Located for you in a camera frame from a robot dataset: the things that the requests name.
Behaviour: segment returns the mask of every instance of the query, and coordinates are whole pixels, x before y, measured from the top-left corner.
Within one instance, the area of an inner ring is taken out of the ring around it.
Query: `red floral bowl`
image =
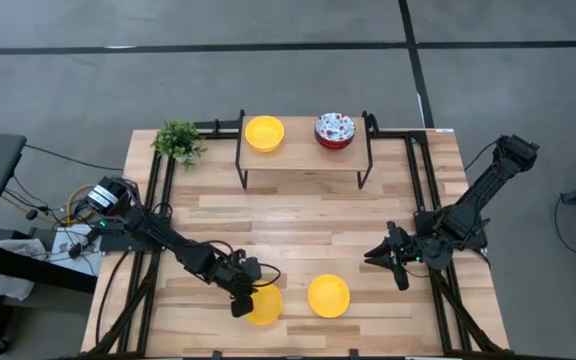
[[[315,121],[315,138],[329,149],[339,150],[348,146],[355,137],[355,123],[340,113],[327,113]]]

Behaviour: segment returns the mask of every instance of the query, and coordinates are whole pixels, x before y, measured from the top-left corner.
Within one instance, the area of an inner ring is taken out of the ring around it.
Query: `potted plant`
[[[186,171],[195,166],[195,160],[208,149],[201,146],[199,131],[187,121],[169,121],[157,133],[152,146],[184,165]]]

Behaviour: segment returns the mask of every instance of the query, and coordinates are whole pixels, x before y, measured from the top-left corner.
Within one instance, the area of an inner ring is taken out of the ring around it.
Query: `yellow bowl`
[[[248,321],[257,325],[268,325],[279,317],[281,312],[281,292],[275,285],[267,285],[257,288],[252,294],[252,312],[248,313]]]
[[[308,303],[319,316],[335,318],[348,308],[350,290],[340,277],[329,274],[321,275],[310,284]]]
[[[271,152],[284,138],[284,125],[272,116],[257,116],[246,125],[246,141],[261,152]]]

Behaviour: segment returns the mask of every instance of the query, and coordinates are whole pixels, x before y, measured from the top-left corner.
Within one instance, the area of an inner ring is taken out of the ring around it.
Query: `concrete floor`
[[[418,41],[576,40],[576,1],[409,3]],[[401,23],[394,0],[0,0],[0,47],[402,41]],[[576,187],[576,49],[420,55],[435,124],[456,129],[464,161],[500,134],[541,145],[534,169],[484,211],[493,278],[514,350],[576,358],[576,255],[553,223],[558,194]],[[0,56],[0,132],[108,166],[123,164],[133,129],[232,118],[240,108],[367,109],[382,126],[421,126],[405,50]],[[29,150],[18,167],[22,183],[55,205],[103,174]],[[561,209],[560,224],[576,247],[576,207]],[[0,227],[30,225],[0,204]],[[78,350],[87,314],[20,314],[13,328],[23,336],[2,358]]]

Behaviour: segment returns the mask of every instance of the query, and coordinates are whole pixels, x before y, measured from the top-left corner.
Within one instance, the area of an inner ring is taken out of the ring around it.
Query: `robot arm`
[[[139,202],[136,184],[121,178],[104,178],[85,199],[86,206],[99,215],[120,221],[119,231],[136,240],[156,244],[170,250],[184,269],[203,282],[215,283],[230,293],[232,315],[240,317],[253,310],[253,283],[261,279],[261,266],[255,257],[246,257],[244,250],[230,249],[226,254],[211,245],[187,239],[174,231],[170,218],[153,213]],[[95,227],[93,231],[104,233]]]
[[[408,235],[394,222],[387,223],[388,236],[376,248],[364,254],[365,262],[392,270],[400,290],[408,288],[404,265],[425,262],[442,270],[450,263],[455,249],[481,249],[486,246],[480,211],[503,185],[516,174],[532,168],[539,146],[513,135],[496,141],[493,163],[475,183],[450,206],[439,209],[427,233],[417,229]]]

